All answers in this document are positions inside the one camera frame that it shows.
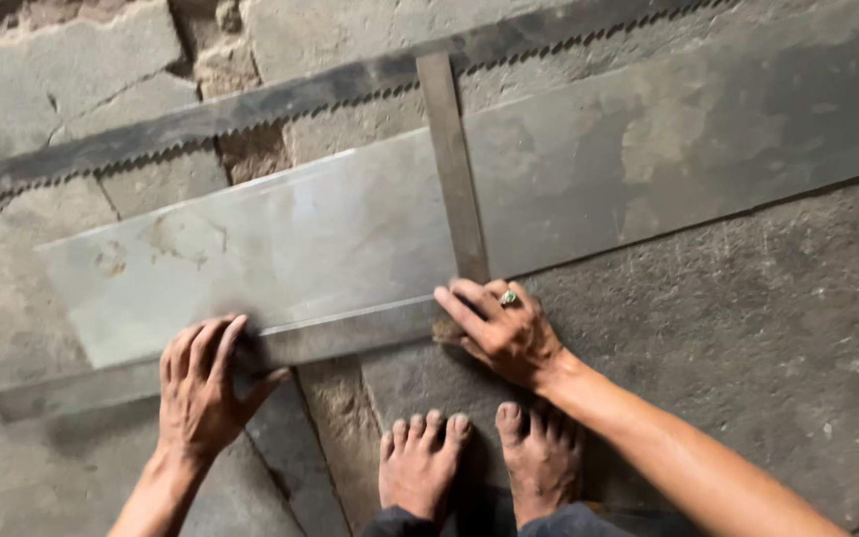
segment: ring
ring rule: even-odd
[[[507,290],[502,293],[502,296],[499,298],[499,306],[505,308],[511,304],[515,304],[519,300],[519,295],[515,294],[515,291]]]

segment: forearm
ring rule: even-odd
[[[209,460],[156,451],[109,537],[177,535],[210,467]]]
[[[845,535],[744,458],[568,352],[536,392],[599,434],[712,535]]]

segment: stone floor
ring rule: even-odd
[[[721,2],[614,31],[463,79],[463,104],[486,108],[828,1]],[[560,3],[0,2],[0,158]],[[89,368],[35,246],[424,121],[409,92],[0,202],[0,386]],[[859,534],[859,179],[546,270],[527,285],[587,363]],[[359,533],[378,509],[380,431],[432,407],[471,415],[480,434],[464,466],[504,483],[493,427],[504,398],[527,400],[430,344],[301,367],[221,456],[184,534]],[[156,405],[0,423],[0,535],[105,531],[154,446]],[[586,472],[591,499],[663,506],[601,444]]]

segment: foot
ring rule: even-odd
[[[440,428],[446,437],[440,444]],[[470,437],[470,419],[430,410],[393,423],[392,432],[380,439],[380,505],[398,506],[413,515],[442,524],[446,493],[456,475],[459,454]]]
[[[576,498],[585,442],[585,430],[555,407],[532,410],[529,420],[524,435],[522,410],[514,402],[499,405],[495,415],[519,530]]]

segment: hand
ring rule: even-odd
[[[198,323],[161,353],[161,453],[210,463],[290,376],[286,369],[271,372],[244,399],[234,395],[230,355],[246,324],[244,315]]]
[[[503,307],[499,298],[507,290],[518,299]],[[433,296],[468,334],[460,340],[463,348],[511,382],[537,388],[551,376],[565,350],[538,299],[516,282],[495,280],[483,287],[455,280],[449,288],[436,287]],[[486,319],[457,297],[466,299]]]

